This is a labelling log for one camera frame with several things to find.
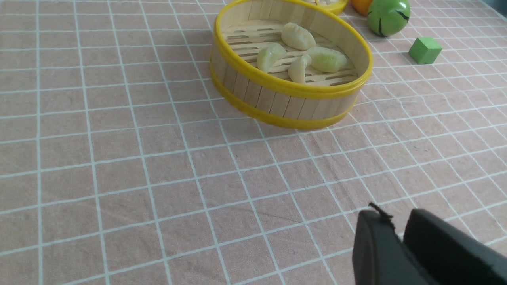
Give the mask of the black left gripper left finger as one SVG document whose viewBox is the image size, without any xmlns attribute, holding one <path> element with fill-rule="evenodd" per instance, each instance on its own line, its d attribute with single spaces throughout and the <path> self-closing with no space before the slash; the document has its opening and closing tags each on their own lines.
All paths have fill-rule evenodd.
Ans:
<svg viewBox="0 0 507 285">
<path fill-rule="evenodd" d="M 438 285 L 404 245 L 393 216 L 378 205 L 358 214 L 353 245 L 356 285 Z"/>
</svg>

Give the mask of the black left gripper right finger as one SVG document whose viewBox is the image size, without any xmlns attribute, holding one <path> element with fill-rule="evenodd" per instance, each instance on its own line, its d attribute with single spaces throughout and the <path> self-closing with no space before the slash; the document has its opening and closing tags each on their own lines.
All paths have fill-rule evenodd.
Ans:
<svg viewBox="0 0 507 285">
<path fill-rule="evenodd" d="M 505 285 L 505 256 L 425 209 L 413 209 L 404 245 L 440 285 Z"/>
</svg>

